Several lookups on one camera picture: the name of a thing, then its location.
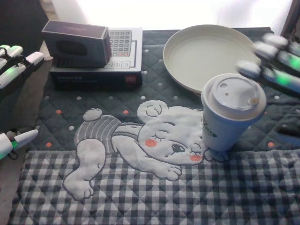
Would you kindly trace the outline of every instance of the calculator box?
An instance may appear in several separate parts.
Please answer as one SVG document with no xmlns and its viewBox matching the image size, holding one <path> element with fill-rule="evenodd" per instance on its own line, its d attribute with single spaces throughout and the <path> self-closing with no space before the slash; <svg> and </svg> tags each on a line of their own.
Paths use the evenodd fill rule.
<svg viewBox="0 0 300 225">
<path fill-rule="evenodd" d="M 142 84 L 142 28 L 110 28 L 112 57 L 101 68 L 54 58 L 50 75 L 60 90 L 135 89 Z"/>
<path fill-rule="evenodd" d="M 51 56 L 104 67 L 111 57 L 107 27 L 50 20 L 42 30 Z"/>
</svg>

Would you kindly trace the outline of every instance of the bear applique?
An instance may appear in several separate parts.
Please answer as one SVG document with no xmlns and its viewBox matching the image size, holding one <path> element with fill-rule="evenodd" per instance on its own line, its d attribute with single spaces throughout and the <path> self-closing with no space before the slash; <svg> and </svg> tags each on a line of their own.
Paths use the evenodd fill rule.
<svg viewBox="0 0 300 225">
<path fill-rule="evenodd" d="M 143 121 L 121 123 L 100 109 L 88 110 L 75 134 L 79 167 L 63 182 L 76 201 L 94 194 L 93 179 L 107 154 L 119 153 L 133 169 L 152 173 L 160 179 L 177 180 L 181 167 L 207 161 L 225 161 L 226 153 L 209 150 L 202 141 L 203 112 L 182 106 L 168 107 L 162 101 L 142 103 L 137 116 Z"/>
</svg>

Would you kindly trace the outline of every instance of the red logo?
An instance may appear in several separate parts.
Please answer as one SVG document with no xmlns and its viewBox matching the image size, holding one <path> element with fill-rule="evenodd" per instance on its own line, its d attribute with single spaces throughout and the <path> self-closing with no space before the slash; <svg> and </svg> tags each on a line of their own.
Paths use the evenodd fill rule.
<svg viewBox="0 0 300 225">
<path fill-rule="evenodd" d="M 135 75 L 126 75 L 125 82 L 126 83 L 136 83 L 136 76 Z"/>
</svg>

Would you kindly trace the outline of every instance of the cup lid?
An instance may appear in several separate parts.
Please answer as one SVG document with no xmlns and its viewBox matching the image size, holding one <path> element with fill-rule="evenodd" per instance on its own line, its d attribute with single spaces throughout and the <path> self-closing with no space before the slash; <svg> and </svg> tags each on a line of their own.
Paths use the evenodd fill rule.
<svg viewBox="0 0 300 225">
<path fill-rule="evenodd" d="M 212 87 L 215 100 L 228 109 L 247 111 L 260 100 L 256 83 L 241 75 L 228 74 L 217 79 Z"/>
</svg>

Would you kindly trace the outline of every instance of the white coffee cup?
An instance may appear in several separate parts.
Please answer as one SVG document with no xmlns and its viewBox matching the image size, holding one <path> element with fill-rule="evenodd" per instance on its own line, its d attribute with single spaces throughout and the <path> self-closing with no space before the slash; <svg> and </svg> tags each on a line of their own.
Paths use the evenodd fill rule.
<svg viewBox="0 0 300 225">
<path fill-rule="evenodd" d="M 266 109 L 261 86 L 239 74 L 210 79 L 201 93 L 203 142 L 212 150 L 229 150 Z"/>
</svg>

